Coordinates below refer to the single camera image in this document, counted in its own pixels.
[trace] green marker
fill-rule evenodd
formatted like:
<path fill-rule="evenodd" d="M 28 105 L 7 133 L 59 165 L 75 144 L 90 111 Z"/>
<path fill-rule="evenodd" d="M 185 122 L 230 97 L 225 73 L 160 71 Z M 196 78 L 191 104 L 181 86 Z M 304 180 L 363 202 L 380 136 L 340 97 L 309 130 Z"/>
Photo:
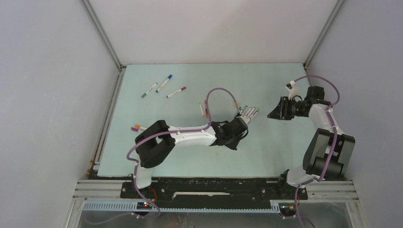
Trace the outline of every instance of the green marker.
<path fill-rule="evenodd" d="M 152 87 L 150 87 L 145 93 L 143 93 L 143 95 L 141 95 L 141 98 L 144 98 L 145 96 L 147 96 L 148 92 L 150 92 L 156 85 L 157 85 L 157 83 L 154 83 L 154 85 Z"/>

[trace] white wall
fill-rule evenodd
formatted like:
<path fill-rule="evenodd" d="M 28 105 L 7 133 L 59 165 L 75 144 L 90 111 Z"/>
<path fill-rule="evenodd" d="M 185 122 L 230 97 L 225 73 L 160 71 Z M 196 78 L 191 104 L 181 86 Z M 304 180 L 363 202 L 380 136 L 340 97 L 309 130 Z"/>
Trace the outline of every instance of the white wall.
<path fill-rule="evenodd" d="M 337 0 L 92 0 L 123 64 L 304 62 Z"/>
<path fill-rule="evenodd" d="M 0 227 L 62 227 L 117 69 L 79 0 L 0 1 Z"/>
<path fill-rule="evenodd" d="M 347 1 L 309 69 L 340 90 L 335 116 L 356 139 L 347 175 L 373 228 L 402 226 L 402 12 L 403 1 Z"/>

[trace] blue marker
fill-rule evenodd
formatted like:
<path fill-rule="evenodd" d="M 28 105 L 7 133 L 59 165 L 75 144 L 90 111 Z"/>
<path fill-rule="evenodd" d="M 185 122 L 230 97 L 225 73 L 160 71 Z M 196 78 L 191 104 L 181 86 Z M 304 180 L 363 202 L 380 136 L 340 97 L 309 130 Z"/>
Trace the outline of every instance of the blue marker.
<path fill-rule="evenodd" d="M 164 81 L 164 82 L 160 85 L 160 87 L 158 87 L 158 89 L 156 90 L 157 93 L 163 88 L 163 86 L 169 81 L 169 79 L 171 79 L 171 77 L 172 77 L 172 75 L 169 75 L 169 76 L 165 79 L 165 81 Z"/>

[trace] white tabletop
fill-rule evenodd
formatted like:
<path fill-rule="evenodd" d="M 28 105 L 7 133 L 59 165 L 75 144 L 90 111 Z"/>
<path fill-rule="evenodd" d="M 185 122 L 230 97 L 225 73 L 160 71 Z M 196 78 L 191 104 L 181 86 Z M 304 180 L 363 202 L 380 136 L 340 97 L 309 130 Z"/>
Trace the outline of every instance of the white tabletop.
<path fill-rule="evenodd" d="M 172 79 L 156 93 L 141 95 L 155 82 Z M 199 103 L 216 87 L 231 91 L 241 106 L 259 107 L 259 115 L 249 124 L 249 134 L 237 151 L 224 146 L 175 147 L 153 176 L 159 177 L 277 177 L 286 169 L 302 164 L 315 129 L 308 118 L 292 121 L 268 119 L 267 114 L 287 96 L 285 84 L 305 75 L 302 64 L 164 64 L 128 65 L 103 150 L 98 176 L 119 177 L 133 172 L 134 163 L 126 154 L 139 135 L 135 124 L 150 126 L 157 120 L 178 127 L 200 126 Z M 301 96 L 308 88 L 298 81 Z M 166 95 L 186 87 L 171 98 Z M 232 120 L 236 113 L 231 97 L 213 92 L 209 99 L 213 121 Z"/>

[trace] red wire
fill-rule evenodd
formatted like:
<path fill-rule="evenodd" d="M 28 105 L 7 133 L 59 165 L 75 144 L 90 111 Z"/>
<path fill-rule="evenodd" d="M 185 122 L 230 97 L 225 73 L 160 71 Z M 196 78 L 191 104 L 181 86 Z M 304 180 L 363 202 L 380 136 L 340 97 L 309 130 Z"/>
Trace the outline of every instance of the red wire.
<path fill-rule="evenodd" d="M 157 201 L 157 192 L 155 191 L 155 189 L 151 189 L 151 191 L 153 191 L 154 192 L 154 195 L 155 195 L 155 200 L 154 200 L 154 203 Z"/>

